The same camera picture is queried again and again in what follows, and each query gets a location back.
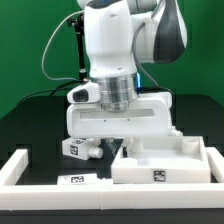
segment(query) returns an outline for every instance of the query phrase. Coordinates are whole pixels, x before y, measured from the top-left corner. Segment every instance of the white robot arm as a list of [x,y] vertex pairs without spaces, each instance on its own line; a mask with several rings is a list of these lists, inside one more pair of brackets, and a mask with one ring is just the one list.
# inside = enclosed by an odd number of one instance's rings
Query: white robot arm
[[151,12],[145,8],[151,8],[153,0],[78,2],[86,4],[84,31],[91,82],[68,94],[71,142],[171,135],[171,94],[139,96],[135,77],[136,64],[171,63],[185,50],[187,32],[177,1],[158,1]]

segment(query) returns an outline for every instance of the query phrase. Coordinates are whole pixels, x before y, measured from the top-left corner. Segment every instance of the small white object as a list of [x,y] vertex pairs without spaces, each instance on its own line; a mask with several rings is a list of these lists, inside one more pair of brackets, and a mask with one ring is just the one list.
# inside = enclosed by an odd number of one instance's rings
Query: small white object
[[182,153],[186,155],[194,155],[199,151],[198,138],[184,138],[182,141]]
[[80,185],[96,184],[98,181],[96,173],[58,176],[58,185]]
[[103,156],[103,150],[96,146],[96,142],[88,139],[68,138],[62,142],[62,152],[63,155],[82,160],[88,160],[89,158],[100,159]]
[[209,147],[206,149],[208,161],[211,167],[213,176],[219,183],[224,183],[224,158],[220,152],[214,148]]
[[0,186],[15,185],[28,165],[26,149],[16,150],[0,171]]

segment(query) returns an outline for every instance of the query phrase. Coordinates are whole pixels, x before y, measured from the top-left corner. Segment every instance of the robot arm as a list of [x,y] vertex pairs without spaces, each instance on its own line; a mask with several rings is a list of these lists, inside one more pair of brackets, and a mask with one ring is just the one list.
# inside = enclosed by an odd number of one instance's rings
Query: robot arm
[[[186,27],[177,0],[161,0],[153,12],[131,15],[137,10],[134,5],[137,2],[142,11],[155,4],[155,0],[79,1],[87,3],[84,30],[90,78],[99,85],[100,102],[106,110],[127,109],[129,102],[137,98],[133,54],[141,63],[171,63],[183,53],[187,44]],[[135,44],[136,52],[133,52],[134,33],[141,24],[144,27]]]
[[[171,63],[179,58],[179,56],[184,52],[187,45],[187,31],[184,24],[184,20],[179,10],[177,0],[157,0],[157,7],[154,11],[149,10],[156,4],[155,0],[148,1],[138,1],[138,0],[127,0],[128,10],[131,15],[130,19],[126,18],[126,21],[122,20],[123,17],[128,17],[127,14],[123,13],[123,16],[117,16],[115,21],[105,21],[105,17],[109,16],[112,8],[122,9],[123,1],[117,0],[95,0],[90,2],[90,0],[78,0],[81,7],[85,7],[85,31],[88,32],[92,37],[92,32],[101,35],[102,32],[106,33],[108,37],[102,37],[98,39],[99,42],[106,38],[111,41],[110,45],[114,46],[119,43],[112,37],[117,36],[126,38],[128,35],[129,39],[133,38],[133,34],[126,29],[130,23],[132,24],[132,30],[135,32],[141,23],[145,24],[144,29],[139,33],[136,53],[137,58],[141,63]],[[94,17],[95,24],[92,20],[91,12],[89,7],[95,5]],[[86,38],[87,48],[92,44],[88,42]]]

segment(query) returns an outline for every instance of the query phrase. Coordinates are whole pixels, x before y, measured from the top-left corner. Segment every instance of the white plastic block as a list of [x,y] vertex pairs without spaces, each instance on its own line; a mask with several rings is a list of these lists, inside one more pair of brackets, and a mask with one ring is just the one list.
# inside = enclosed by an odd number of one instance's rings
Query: white plastic block
[[100,209],[97,185],[0,187],[0,210]]
[[111,166],[116,184],[210,183],[210,167],[201,137],[147,137],[143,150],[121,147]]
[[224,183],[224,158],[214,147],[206,148],[213,176],[219,183]]
[[28,165],[26,149],[16,150],[0,171],[0,186],[15,185]]
[[101,187],[101,209],[134,209],[132,185],[111,185]]

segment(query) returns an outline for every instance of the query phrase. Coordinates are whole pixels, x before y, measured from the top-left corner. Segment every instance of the black cable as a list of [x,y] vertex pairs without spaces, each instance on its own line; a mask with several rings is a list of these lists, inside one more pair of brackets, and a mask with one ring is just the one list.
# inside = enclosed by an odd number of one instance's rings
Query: black cable
[[41,94],[41,93],[48,93],[48,92],[52,92],[52,91],[64,91],[64,90],[71,90],[73,88],[63,88],[63,89],[49,89],[49,90],[42,90],[42,91],[38,91],[38,92],[34,92],[34,93],[31,93],[27,96],[24,96],[19,102],[17,105],[21,104],[23,101],[25,101],[27,98],[30,98],[31,96],[34,96],[34,95],[37,95],[37,94]]
[[56,87],[56,89],[54,89],[49,96],[53,96],[59,89],[61,89],[63,87],[70,86],[70,85],[76,84],[76,83],[83,83],[83,82],[84,81],[82,81],[82,80],[73,80],[73,81],[70,81],[70,82],[66,82],[66,83]]

